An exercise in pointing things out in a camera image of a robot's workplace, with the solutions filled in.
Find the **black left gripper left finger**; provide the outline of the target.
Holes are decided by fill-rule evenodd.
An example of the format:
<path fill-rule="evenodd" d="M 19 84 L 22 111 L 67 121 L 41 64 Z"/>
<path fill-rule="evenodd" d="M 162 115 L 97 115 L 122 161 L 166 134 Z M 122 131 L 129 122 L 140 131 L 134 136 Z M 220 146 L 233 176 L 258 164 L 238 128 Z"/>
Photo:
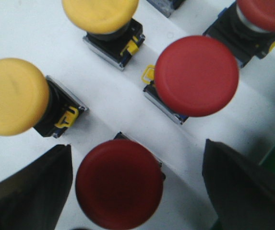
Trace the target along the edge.
<path fill-rule="evenodd" d="M 70 145 L 56 145 L 0 182 L 0 230 L 53 230 L 73 181 Z"/>

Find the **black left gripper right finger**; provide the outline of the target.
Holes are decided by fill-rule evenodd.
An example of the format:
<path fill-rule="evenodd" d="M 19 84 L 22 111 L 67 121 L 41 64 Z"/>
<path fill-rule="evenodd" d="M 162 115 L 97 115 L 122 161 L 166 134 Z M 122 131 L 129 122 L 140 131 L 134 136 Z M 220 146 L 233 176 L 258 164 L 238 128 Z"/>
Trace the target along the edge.
<path fill-rule="evenodd" d="M 275 230 L 275 174 L 222 142 L 206 140 L 202 175 L 215 230 Z"/>

